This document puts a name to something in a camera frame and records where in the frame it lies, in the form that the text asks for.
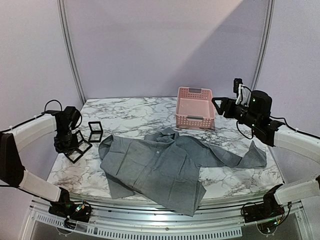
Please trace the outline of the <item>grey button-up shirt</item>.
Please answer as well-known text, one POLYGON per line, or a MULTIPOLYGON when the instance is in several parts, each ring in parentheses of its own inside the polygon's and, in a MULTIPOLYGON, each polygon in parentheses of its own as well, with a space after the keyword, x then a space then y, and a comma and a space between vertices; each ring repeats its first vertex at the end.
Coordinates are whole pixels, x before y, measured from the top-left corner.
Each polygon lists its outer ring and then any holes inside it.
POLYGON ((201 168, 258 169, 266 153, 251 143, 244 156, 210 145, 171 128, 144 139, 110 135, 98 147, 100 168, 113 199, 140 193, 175 212, 193 216, 206 190, 201 168))

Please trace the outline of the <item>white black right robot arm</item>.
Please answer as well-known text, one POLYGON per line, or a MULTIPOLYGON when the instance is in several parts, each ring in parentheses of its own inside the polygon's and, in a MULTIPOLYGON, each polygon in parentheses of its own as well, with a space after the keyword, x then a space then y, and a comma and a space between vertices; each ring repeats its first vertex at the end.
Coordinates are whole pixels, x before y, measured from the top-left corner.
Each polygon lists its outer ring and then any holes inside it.
MULTIPOLYGON (((212 103, 219 115, 235 119, 251 129, 263 144, 295 153, 316 163, 320 162, 320 138, 288 125, 284 117, 271 115, 272 98, 263 91, 253 90, 245 98, 244 87, 236 91, 237 98, 214 97, 212 103)), ((313 176, 271 188, 260 204, 245 204, 241 214, 246 223, 264 221, 276 216, 286 218, 292 203, 318 197, 320 178, 313 176)))

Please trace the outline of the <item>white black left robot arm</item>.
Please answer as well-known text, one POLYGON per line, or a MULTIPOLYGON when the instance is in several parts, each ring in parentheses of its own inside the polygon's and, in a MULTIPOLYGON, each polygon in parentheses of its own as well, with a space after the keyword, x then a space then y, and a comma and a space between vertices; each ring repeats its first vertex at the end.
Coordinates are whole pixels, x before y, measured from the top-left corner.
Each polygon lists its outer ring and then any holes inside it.
POLYGON ((74 106, 47 110, 0 132, 0 179, 50 203, 49 213, 70 220, 85 217, 85 204, 71 201, 69 191, 46 181, 55 153, 69 158, 80 153, 81 118, 74 106))

